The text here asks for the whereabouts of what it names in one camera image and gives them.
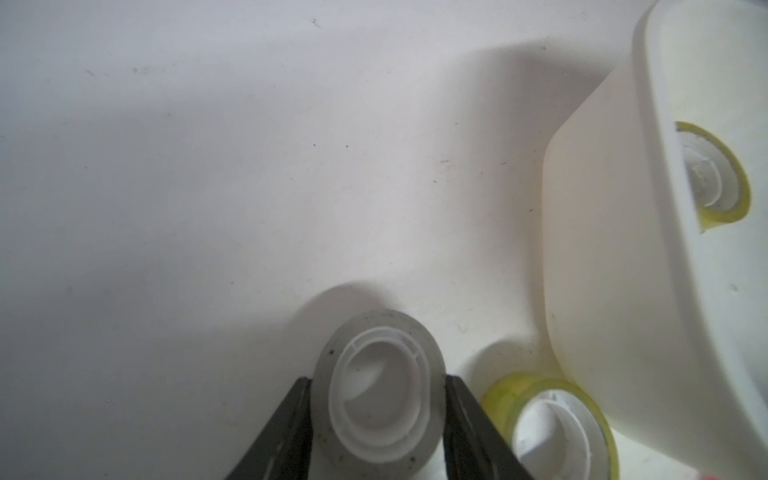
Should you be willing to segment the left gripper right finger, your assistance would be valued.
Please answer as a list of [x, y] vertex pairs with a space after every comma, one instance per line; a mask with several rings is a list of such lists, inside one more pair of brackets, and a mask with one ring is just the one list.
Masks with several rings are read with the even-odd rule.
[[447, 478], [532, 480], [465, 382], [447, 375], [445, 391], [443, 448]]

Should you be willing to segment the yellow tape roll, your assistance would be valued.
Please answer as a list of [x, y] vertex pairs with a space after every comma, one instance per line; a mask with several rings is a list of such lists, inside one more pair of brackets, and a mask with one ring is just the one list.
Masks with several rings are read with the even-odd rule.
[[752, 192], [737, 156], [698, 125], [678, 121], [675, 127], [701, 231], [743, 220]]

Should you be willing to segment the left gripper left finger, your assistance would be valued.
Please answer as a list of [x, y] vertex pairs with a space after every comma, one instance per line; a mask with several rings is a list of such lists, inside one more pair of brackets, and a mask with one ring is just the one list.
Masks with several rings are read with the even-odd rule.
[[313, 428], [311, 386], [299, 377], [291, 386], [227, 480], [306, 480], [309, 476]]

